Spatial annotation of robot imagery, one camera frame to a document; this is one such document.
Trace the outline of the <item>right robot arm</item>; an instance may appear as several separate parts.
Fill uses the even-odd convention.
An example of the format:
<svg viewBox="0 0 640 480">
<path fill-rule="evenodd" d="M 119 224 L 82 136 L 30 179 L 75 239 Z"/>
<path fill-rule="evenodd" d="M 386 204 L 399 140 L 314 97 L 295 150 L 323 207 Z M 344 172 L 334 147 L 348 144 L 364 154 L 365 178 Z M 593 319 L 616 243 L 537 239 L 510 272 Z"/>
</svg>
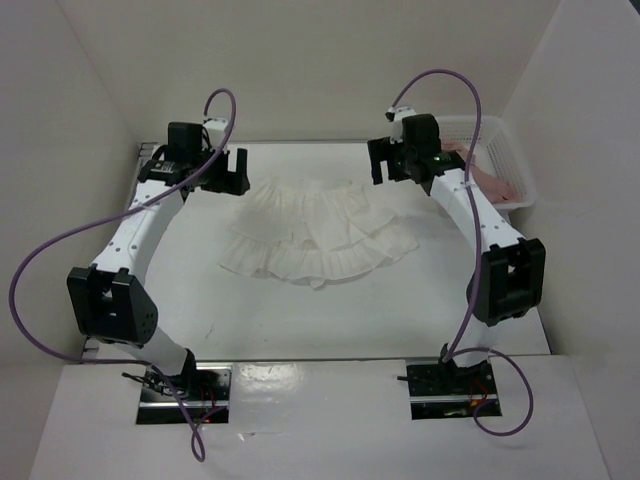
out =
<svg viewBox="0 0 640 480">
<path fill-rule="evenodd" d="M 504 322 L 524 317 L 542 297 L 546 250 L 512 227 L 482 192 L 473 169 L 473 153 L 444 147 L 431 114 L 410 107 L 391 108 L 387 137 L 367 143 L 371 176 L 411 180 L 453 220 L 474 254 L 466 290 L 467 307 L 453 340 L 442 352 L 438 381 L 459 393 L 473 380 L 472 367 L 483 363 Z"/>
</svg>

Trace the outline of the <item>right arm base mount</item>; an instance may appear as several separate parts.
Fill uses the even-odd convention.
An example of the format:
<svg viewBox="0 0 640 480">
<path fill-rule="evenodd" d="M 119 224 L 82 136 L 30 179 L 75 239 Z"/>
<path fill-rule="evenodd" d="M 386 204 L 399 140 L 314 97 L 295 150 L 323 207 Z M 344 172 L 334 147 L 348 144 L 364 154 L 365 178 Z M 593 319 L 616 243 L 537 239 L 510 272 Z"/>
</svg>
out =
<svg viewBox="0 0 640 480">
<path fill-rule="evenodd" d="M 410 361 L 397 377 L 405 383 L 413 420 L 500 417 L 498 390 L 491 365 L 484 361 L 458 368 L 452 361 Z"/>
</svg>

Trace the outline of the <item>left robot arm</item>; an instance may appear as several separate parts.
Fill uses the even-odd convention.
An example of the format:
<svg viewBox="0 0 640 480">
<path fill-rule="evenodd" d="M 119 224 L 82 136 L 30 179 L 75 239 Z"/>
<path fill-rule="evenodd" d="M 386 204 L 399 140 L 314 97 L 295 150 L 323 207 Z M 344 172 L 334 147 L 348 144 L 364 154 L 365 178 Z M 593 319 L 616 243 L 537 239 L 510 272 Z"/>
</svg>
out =
<svg viewBox="0 0 640 480">
<path fill-rule="evenodd" d="M 140 383 L 180 400 L 211 392 L 217 376 L 198 369 L 194 354 L 159 327 L 145 278 L 162 236 L 191 192 L 240 196 L 249 190 L 246 150 L 238 149 L 235 170 L 228 168 L 222 141 L 229 130 L 221 117 L 172 122 L 165 144 L 143 144 L 132 215 L 90 266 L 75 267 L 67 277 L 80 332 L 147 363 Z"/>
</svg>

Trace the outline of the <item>white skirt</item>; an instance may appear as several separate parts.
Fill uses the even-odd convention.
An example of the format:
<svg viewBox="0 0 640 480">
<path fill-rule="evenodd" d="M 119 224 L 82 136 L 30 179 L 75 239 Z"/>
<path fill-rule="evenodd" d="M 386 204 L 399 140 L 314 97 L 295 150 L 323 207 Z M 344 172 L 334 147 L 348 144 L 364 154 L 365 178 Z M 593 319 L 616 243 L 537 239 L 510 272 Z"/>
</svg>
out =
<svg viewBox="0 0 640 480">
<path fill-rule="evenodd" d="M 392 265 L 419 243 L 404 220 L 349 180 L 269 178 L 234 211 L 222 268 L 321 289 Z"/>
</svg>

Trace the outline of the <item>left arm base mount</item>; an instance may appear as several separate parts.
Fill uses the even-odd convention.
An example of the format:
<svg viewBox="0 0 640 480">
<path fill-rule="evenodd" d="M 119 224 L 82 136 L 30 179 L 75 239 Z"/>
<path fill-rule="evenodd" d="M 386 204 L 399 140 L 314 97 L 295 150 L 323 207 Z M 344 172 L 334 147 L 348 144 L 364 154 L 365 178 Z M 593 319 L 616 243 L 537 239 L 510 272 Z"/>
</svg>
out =
<svg viewBox="0 0 640 480">
<path fill-rule="evenodd" d="M 204 373 L 206 383 L 187 391 L 178 388 L 183 405 L 196 424 L 225 424 L 229 419 L 229 401 L 233 367 L 230 363 L 199 362 L 198 371 Z M 153 371 L 144 376 L 134 375 L 141 385 L 137 425 L 177 425 L 186 420 L 170 389 Z"/>
</svg>

